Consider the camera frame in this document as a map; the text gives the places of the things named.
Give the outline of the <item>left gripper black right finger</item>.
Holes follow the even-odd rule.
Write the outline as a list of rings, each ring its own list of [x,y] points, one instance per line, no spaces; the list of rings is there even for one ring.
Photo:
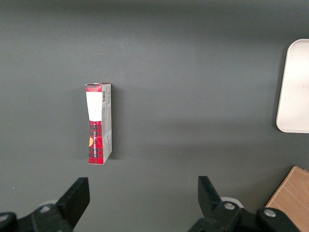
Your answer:
[[[297,232],[298,227],[281,210],[262,207],[255,214],[235,202],[223,201],[207,176],[198,177],[198,203],[203,218],[190,232]]]

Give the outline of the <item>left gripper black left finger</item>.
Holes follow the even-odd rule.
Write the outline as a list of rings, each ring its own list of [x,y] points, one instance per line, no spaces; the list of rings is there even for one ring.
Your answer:
[[[0,214],[2,232],[72,232],[90,202],[87,177],[79,177],[56,203],[46,203],[23,218]]]

